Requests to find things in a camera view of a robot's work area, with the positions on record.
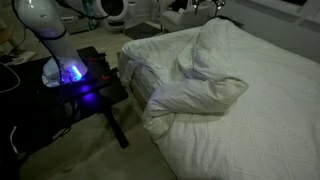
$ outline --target white bedsheet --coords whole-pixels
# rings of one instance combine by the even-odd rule
[[[122,47],[118,64],[122,82],[130,85],[133,72],[138,67],[149,69],[159,84],[171,81],[172,62],[197,35],[199,29],[170,33],[165,38],[158,36],[126,43]]]
[[[221,24],[210,25],[210,33],[219,33]],[[225,115],[152,117],[160,131],[149,130],[158,133],[166,161],[182,179],[320,179],[320,65],[228,26],[221,39],[228,46],[227,71],[250,87]],[[173,50],[173,58],[182,50]],[[173,60],[160,65],[167,71],[163,83],[181,77],[172,78]]]

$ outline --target table leg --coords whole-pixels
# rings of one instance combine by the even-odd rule
[[[109,106],[106,108],[107,109],[104,110],[103,114],[108,119],[108,121],[113,129],[113,132],[114,132],[116,138],[118,139],[118,142],[119,142],[121,148],[124,149],[127,146],[129,146],[129,142],[128,142],[126,136],[123,134],[122,130],[120,129],[119,125],[117,124],[116,120],[114,119],[111,107]]]

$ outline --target carpet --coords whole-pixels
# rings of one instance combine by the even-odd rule
[[[159,28],[155,28],[147,23],[141,23],[126,29],[124,34],[133,40],[137,40],[153,37],[159,33],[161,33]]]

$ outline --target black table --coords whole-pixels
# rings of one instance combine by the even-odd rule
[[[9,133],[20,151],[33,153],[53,142],[53,137],[63,129],[96,113],[108,119],[122,148],[129,145],[112,114],[112,105],[128,97],[116,73],[111,73],[104,56],[97,57],[94,47],[78,50],[88,73],[82,81],[56,88],[46,87],[41,80],[43,65],[48,58],[28,62],[11,68],[20,77],[18,88],[0,94],[1,145],[12,149]]]

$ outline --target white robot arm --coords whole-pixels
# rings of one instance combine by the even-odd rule
[[[80,81],[88,69],[74,48],[54,4],[50,0],[20,0],[16,13],[52,55],[43,67],[44,84],[56,87]]]

